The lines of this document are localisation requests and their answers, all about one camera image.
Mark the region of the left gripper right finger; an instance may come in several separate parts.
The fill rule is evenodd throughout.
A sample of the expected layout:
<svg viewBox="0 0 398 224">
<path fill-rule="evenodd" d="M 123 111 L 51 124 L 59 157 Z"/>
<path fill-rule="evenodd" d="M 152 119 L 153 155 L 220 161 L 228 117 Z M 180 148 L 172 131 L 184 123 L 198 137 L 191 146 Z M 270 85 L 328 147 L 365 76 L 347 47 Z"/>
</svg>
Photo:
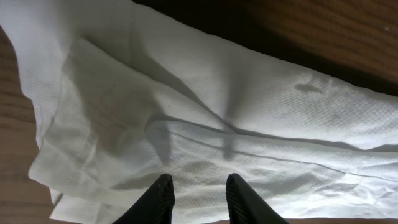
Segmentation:
<svg viewBox="0 0 398 224">
<path fill-rule="evenodd" d="M 230 224 L 289 224 L 239 175 L 226 181 Z"/>
</svg>

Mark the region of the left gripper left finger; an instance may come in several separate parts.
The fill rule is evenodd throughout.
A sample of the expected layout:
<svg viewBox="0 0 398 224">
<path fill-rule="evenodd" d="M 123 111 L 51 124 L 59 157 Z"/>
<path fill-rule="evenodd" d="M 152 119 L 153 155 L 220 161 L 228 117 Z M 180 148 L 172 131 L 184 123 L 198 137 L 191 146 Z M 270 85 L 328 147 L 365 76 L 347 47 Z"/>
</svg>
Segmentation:
<svg viewBox="0 0 398 224">
<path fill-rule="evenodd" d="M 172 176 L 162 174 L 114 224 L 171 224 L 174 205 Z"/>
</svg>

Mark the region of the white printed t-shirt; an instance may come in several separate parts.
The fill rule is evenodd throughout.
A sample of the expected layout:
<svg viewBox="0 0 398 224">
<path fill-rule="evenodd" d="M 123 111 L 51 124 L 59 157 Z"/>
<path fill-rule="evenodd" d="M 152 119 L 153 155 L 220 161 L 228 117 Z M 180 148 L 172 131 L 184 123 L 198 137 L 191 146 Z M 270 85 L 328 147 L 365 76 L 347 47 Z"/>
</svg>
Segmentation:
<svg viewBox="0 0 398 224">
<path fill-rule="evenodd" d="M 111 223 L 163 173 L 174 223 L 228 217 L 240 174 L 285 218 L 397 217 L 397 98 L 132 1 L 2 1 L 52 218 Z"/>
</svg>

